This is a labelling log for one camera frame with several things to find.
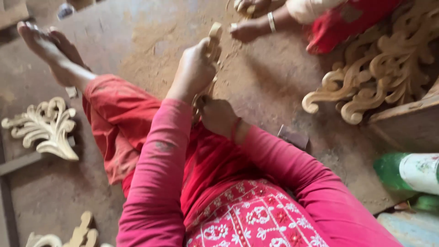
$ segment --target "leg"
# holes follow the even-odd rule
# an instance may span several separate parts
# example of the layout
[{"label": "leg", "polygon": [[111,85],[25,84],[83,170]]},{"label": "leg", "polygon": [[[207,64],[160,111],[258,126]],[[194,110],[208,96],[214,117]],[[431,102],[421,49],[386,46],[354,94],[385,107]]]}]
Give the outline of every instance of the leg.
[{"label": "leg", "polygon": [[18,31],[50,66],[60,85],[75,86],[83,93],[84,111],[104,157],[108,180],[110,184],[122,181],[134,170],[160,101],[120,78],[91,73],[75,46],[56,29],[42,33],[21,22]]}]

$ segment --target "cream sleeve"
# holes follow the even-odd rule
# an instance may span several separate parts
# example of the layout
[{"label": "cream sleeve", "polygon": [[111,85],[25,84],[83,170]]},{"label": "cream sleeve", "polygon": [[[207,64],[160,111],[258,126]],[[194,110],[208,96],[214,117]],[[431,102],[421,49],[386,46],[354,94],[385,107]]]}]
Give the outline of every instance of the cream sleeve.
[{"label": "cream sleeve", "polygon": [[288,0],[285,4],[291,16],[301,24],[310,24],[323,12],[347,0]]}]

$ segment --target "red thread bracelet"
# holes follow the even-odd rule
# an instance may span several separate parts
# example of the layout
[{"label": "red thread bracelet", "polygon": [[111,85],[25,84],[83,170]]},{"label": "red thread bracelet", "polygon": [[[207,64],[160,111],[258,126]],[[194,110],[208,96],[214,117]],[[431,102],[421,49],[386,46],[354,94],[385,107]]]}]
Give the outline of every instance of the red thread bracelet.
[{"label": "red thread bracelet", "polygon": [[232,126],[232,134],[230,135],[230,140],[235,142],[236,128],[238,127],[239,122],[241,122],[242,117],[238,117]]}]

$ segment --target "hand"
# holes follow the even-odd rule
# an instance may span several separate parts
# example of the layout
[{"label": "hand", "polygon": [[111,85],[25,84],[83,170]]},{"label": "hand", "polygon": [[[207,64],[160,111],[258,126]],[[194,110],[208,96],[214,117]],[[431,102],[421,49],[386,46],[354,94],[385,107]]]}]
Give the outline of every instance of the hand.
[{"label": "hand", "polygon": [[210,38],[204,38],[184,51],[167,98],[183,100],[191,105],[195,95],[212,82],[216,69],[205,55],[209,41]]},{"label": "hand", "polygon": [[247,12],[248,7],[255,6],[255,12],[268,9],[271,0],[235,0],[234,8],[238,12]]},{"label": "hand", "polygon": [[227,100],[212,99],[207,95],[203,95],[198,98],[196,107],[201,112],[201,121],[206,129],[230,140],[232,128],[236,128],[235,139],[232,141],[238,145],[244,142],[250,130],[250,125],[241,120],[235,126],[238,116],[236,116],[235,111]]},{"label": "hand", "polygon": [[236,40],[249,43],[264,35],[257,19],[240,22],[229,29],[230,34]]}]

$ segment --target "bottle label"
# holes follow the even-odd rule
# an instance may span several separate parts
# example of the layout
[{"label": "bottle label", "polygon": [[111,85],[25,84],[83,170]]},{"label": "bottle label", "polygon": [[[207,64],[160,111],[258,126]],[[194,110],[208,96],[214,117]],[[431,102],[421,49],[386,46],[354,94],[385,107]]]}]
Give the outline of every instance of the bottle label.
[{"label": "bottle label", "polygon": [[399,174],[413,190],[439,195],[439,153],[413,153],[401,160]]}]

